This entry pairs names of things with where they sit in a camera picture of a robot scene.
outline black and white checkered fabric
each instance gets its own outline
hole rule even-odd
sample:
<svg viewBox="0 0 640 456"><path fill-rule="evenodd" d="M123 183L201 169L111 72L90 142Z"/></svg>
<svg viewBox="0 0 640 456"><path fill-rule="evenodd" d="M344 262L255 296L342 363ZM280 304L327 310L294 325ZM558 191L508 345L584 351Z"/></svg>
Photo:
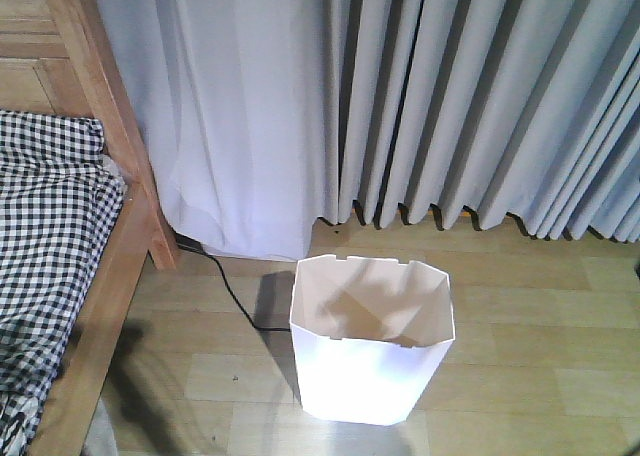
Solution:
<svg viewBox="0 0 640 456"><path fill-rule="evenodd" d="M0 110L2 454L33 438L122 205L103 144L94 119Z"/></svg>

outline wooden panel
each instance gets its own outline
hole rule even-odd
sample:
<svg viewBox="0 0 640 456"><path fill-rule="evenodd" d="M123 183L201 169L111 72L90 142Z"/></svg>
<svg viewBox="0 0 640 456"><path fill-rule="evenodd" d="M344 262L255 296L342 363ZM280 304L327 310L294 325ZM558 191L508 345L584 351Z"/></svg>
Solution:
<svg viewBox="0 0 640 456"><path fill-rule="evenodd" d="M56 114L91 116L91 108L68 59L40 59L35 71Z"/></svg>
<svg viewBox="0 0 640 456"><path fill-rule="evenodd" d="M62 39L57 34L0 33L0 57L65 58Z"/></svg>
<svg viewBox="0 0 640 456"><path fill-rule="evenodd" d="M57 34L57 30L49 19L0 17L0 33Z"/></svg>
<svg viewBox="0 0 640 456"><path fill-rule="evenodd" d="M159 268L176 267L178 248L160 209L146 149L102 26L95 0L46 0L94 116L105 127L109 154L147 193Z"/></svg>
<svg viewBox="0 0 640 456"><path fill-rule="evenodd" d="M0 19L52 20L45 0L0 0Z"/></svg>
<svg viewBox="0 0 640 456"><path fill-rule="evenodd" d="M16 111L52 113L33 59L0 59L0 107Z"/></svg>
<svg viewBox="0 0 640 456"><path fill-rule="evenodd" d="M52 387L31 456L70 456L82 449L151 239L146 194L139 185L129 194L74 327L80 340L67 349L70 365Z"/></svg>

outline wooden floor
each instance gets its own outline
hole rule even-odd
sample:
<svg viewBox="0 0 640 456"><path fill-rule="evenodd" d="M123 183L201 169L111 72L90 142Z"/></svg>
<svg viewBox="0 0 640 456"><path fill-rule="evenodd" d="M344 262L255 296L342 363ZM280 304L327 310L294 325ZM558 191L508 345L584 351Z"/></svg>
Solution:
<svg viewBox="0 0 640 456"><path fill-rule="evenodd" d="M316 420L291 336L260 336L209 260L143 272L103 396L122 456L622 455L640 440L640 245L318 222L312 254L426 261L451 275L457 340L409 419ZM223 259L260 322L286 324L295 266Z"/></svg>

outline trash can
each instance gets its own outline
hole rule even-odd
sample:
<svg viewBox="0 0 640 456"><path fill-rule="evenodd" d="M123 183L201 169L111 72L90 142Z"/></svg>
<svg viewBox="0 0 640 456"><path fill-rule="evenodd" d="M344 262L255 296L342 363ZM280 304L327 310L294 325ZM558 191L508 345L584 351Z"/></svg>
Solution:
<svg viewBox="0 0 640 456"><path fill-rule="evenodd" d="M399 423L455 339L449 276L417 261L303 259L290 323L307 413Z"/></svg>

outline white curtain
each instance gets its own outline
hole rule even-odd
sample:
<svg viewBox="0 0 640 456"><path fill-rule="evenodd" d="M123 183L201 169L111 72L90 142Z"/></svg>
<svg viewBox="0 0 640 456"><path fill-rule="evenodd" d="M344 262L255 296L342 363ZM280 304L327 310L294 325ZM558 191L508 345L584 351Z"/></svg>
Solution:
<svg viewBox="0 0 640 456"><path fill-rule="evenodd" d="M296 259L387 226L520 216L640 237L640 0L98 0L180 233Z"/></svg>

